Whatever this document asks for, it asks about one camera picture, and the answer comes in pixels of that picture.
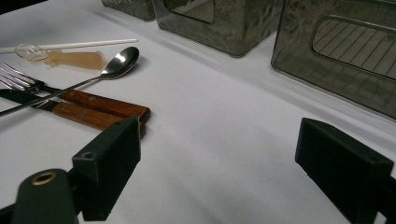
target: plastic container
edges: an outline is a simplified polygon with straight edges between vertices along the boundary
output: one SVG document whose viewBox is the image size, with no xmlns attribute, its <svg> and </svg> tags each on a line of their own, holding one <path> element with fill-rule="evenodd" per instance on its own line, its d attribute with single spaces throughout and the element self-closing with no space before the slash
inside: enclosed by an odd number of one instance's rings
<svg viewBox="0 0 396 224">
<path fill-rule="evenodd" d="M 396 119 L 396 2 L 286 0 L 272 66 Z"/>
<path fill-rule="evenodd" d="M 234 57 L 276 30 L 279 0 L 153 0 L 161 29 Z"/>
<path fill-rule="evenodd" d="M 144 21 L 155 19 L 155 11 L 151 0 L 102 0 L 105 7 L 112 7 Z"/>
</svg>

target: white tablecloth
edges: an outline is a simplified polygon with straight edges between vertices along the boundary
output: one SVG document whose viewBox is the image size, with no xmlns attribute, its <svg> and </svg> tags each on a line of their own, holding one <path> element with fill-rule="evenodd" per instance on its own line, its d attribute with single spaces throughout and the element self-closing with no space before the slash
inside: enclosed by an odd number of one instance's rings
<svg viewBox="0 0 396 224">
<path fill-rule="evenodd" d="M 142 160 L 106 223 L 348 223 L 294 161 L 302 118 L 327 122 L 396 159 L 394 121 L 272 68 L 276 34 L 235 59 L 99 0 L 49 0 L 0 15 L 0 27 L 0 47 L 139 40 L 64 50 L 100 50 L 108 60 L 129 46 L 141 53 L 130 75 L 80 88 L 152 110 Z M 100 73 L 12 53 L 0 60 L 58 88 Z M 2 110 L 14 105 L 0 99 Z M 0 206 L 15 202 L 29 175 L 71 169 L 73 155 L 99 133 L 33 108 L 0 118 Z"/>
</svg>

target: fork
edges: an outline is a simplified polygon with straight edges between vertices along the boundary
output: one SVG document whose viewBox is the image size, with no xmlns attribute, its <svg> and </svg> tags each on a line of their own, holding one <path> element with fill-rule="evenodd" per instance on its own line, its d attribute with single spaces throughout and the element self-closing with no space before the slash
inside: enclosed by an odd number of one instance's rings
<svg viewBox="0 0 396 224">
<path fill-rule="evenodd" d="M 32 94 L 40 91 L 48 93 L 59 91 L 59 89 L 52 88 L 44 81 L 30 77 L 5 62 L 1 62 L 1 64 L 5 68 L 0 67 L 0 76 L 6 81 L 0 80 L 0 82 L 9 89 L 26 91 Z M 59 97 L 76 105 L 83 105 L 122 118 L 139 117 L 140 122 L 146 122 L 151 114 L 148 107 L 93 95 L 84 91 L 71 90 Z"/>
</svg>

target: cutlery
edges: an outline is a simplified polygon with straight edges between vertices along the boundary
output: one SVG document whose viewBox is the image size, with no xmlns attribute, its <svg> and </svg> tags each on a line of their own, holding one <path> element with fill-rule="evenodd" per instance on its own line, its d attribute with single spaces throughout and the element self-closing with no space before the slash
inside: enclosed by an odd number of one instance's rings
<svg viewBox="0 0 396 224">
<path fill-rule="evenodd" d="M 31 102 L 15 106 L 13 108 L 10 108 L 8 110 L 4 110 L 0 112 L 0 117 L 3 117 L 5 115 L 11 114 L 13 112 L 19 111 L 21 109 L 24 109 L 26 107 L 29 107 L 31 105 L 36 105 L 41 102 L 44 102 L 52 97 L 58 96 L 60 94 L 63 94 L 67 91 L 73 90 L 79 86 L 82 86 L 86 83 L 98 81 L 98 80 L 108 80 L 108 79 L 114 79 L 117 77 L 121 77 L 125 75 L 135 64 L 137 61 L 137 58 L 139 57 L 139 50 L 135 47 L 129 47 L 127 49 L 124 49 L 122 52 L 118 53 L 103 69 L 101 75 L 99 77 L 94 77 L 90 78 L 88 80 L 82 81 L 76 85 L 73 85 L 71 87 L 68 87 L 66 89 L 63 89 L 61 91 L 56 91 L 52 94 L 49 94 L 47 96 L 35 99 Z"/>
<path fill-rule="evenodd" d="M 13 79 L 0 73 L 9 83 L 0 80 L 6 87 L 12 90 L 23 90 L 29 93 L 38 93 L 40 91 L 45 91 L 48 93 L 54 93 L 60 91 L 59 89 L 52 88 L 47 85 L 44 81 L 29 77 L 21 71 L 11 67 L 9 64 L 2 62 L 2 64 L 7 68 L 0 68 L 1 71 L 6 72 Z M 84 91 L 71 90 L 59 96 L 61 99 L 71 102 L 77 105 L 83 105 L 85 107 L 95 109 L 107 114 L 112 114 L 119 117 L 139 117 L 140 122 L 146 122 L 150 116 L 150 109 L 142 105 L 134 105 L 126 103 L 123 101 L 118 101 L 103 96 L 98 96 L 94 94 L 89 94 Z"/>
<path fill-rule="evenodd" d="M 19 44 L 15 48 L 15 53 L 21 58 L 36 62 L 44 61 L 45 64 L 68 64 L 77 67 L 102 69 L 105 65 L 105 55 L 101 51 L 96 52 L 65 52 L 56 49 L 46 51 L 33 44 Z"/>
<path fill-rule="evenodd" d="M 28 93 L 25 91 L 15 91 L 2 89 L 0 90 L 0 97 L 8 99 L 10 101 L 25 104 L 27 102 L 31 102 L 36 99 L 40 99 L 40 96 L 36 96 L 32 93 Z M 32 107 L 52 112 L 53 114 L 71 119 L 73 121 L 91 126 L 93 128 L 104 130 L 109 127 L 111 124 L 119 121 L 121 119 L 125 119 L 127 117 L 115 116 L 112 114 L 107 114 L 104 112 L 100 112 L 94 109 L 89 109 L 80 105 L 73 105 L 67 102 L 56 102 L 52 100 L 46 100 L 41 104 L 33 105 Z M 141 136 L 145 133 L 145 124 L 140 123 L 140 133 Z"/>
</svg>

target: white straw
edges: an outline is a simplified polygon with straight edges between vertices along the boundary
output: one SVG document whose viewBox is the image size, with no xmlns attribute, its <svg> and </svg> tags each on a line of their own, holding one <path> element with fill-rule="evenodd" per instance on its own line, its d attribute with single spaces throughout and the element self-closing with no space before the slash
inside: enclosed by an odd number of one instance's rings
<svg viewBox="0 0 396 224">
<path fill-rule="evenodd" d="M 137 42 L 137 39 L 106 40 L 106 41 L 60 44 L 60 45 L 41 45 L 39 47 L 42 49 L 74 49 L 74 48 L 84 48 L 84 47 L 92 47 L 92 46 L 134 43 L 134 42 Z M 0 48 L 0 53 L 14 53 L 14 52 L 15 52 L 15 47 Z"/>
</svg>

